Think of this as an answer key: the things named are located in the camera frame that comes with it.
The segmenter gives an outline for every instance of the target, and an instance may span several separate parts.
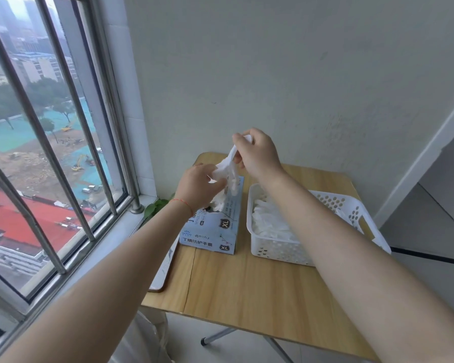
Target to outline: person's left hand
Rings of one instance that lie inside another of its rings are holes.
[[[227,186],[225,178],[209,183],[209,175],[216,169],[215,164],[202,163],[188,168],[178,183],[175,198],[185,201],[193,211],[207,207],[213,197]]]

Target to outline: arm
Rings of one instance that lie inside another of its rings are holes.
[[[278,205],[321,277],[383,362],[454,362],[454,312],[281,167],[271,138],[234,135],[236,161]]]
[[[215,168],[189,168],[176,191],[187,204],[166,205],[49,306],[0,363],[107,362],[192,210],[206,206],[225,187],[225,181],[208,183]]]

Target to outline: blue cardboard box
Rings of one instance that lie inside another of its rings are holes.
[[[240,176],[239,191],[232,196],[229,190],[223,211],[210,213],[198,210],[182,228],[180,244],[233,255],[239,231],[243,185],[244,177]]]

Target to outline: forearm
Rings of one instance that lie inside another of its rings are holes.
[[[169,203],[53,303],[0,362],[107,362],[190,215],[180,201]]]
[[[454,357],[454,313],[432,291],[287,174],[263,185],[382,361]]]

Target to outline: window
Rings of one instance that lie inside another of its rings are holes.
[[[0,347],[141,211],[96,2],[0,0]]]

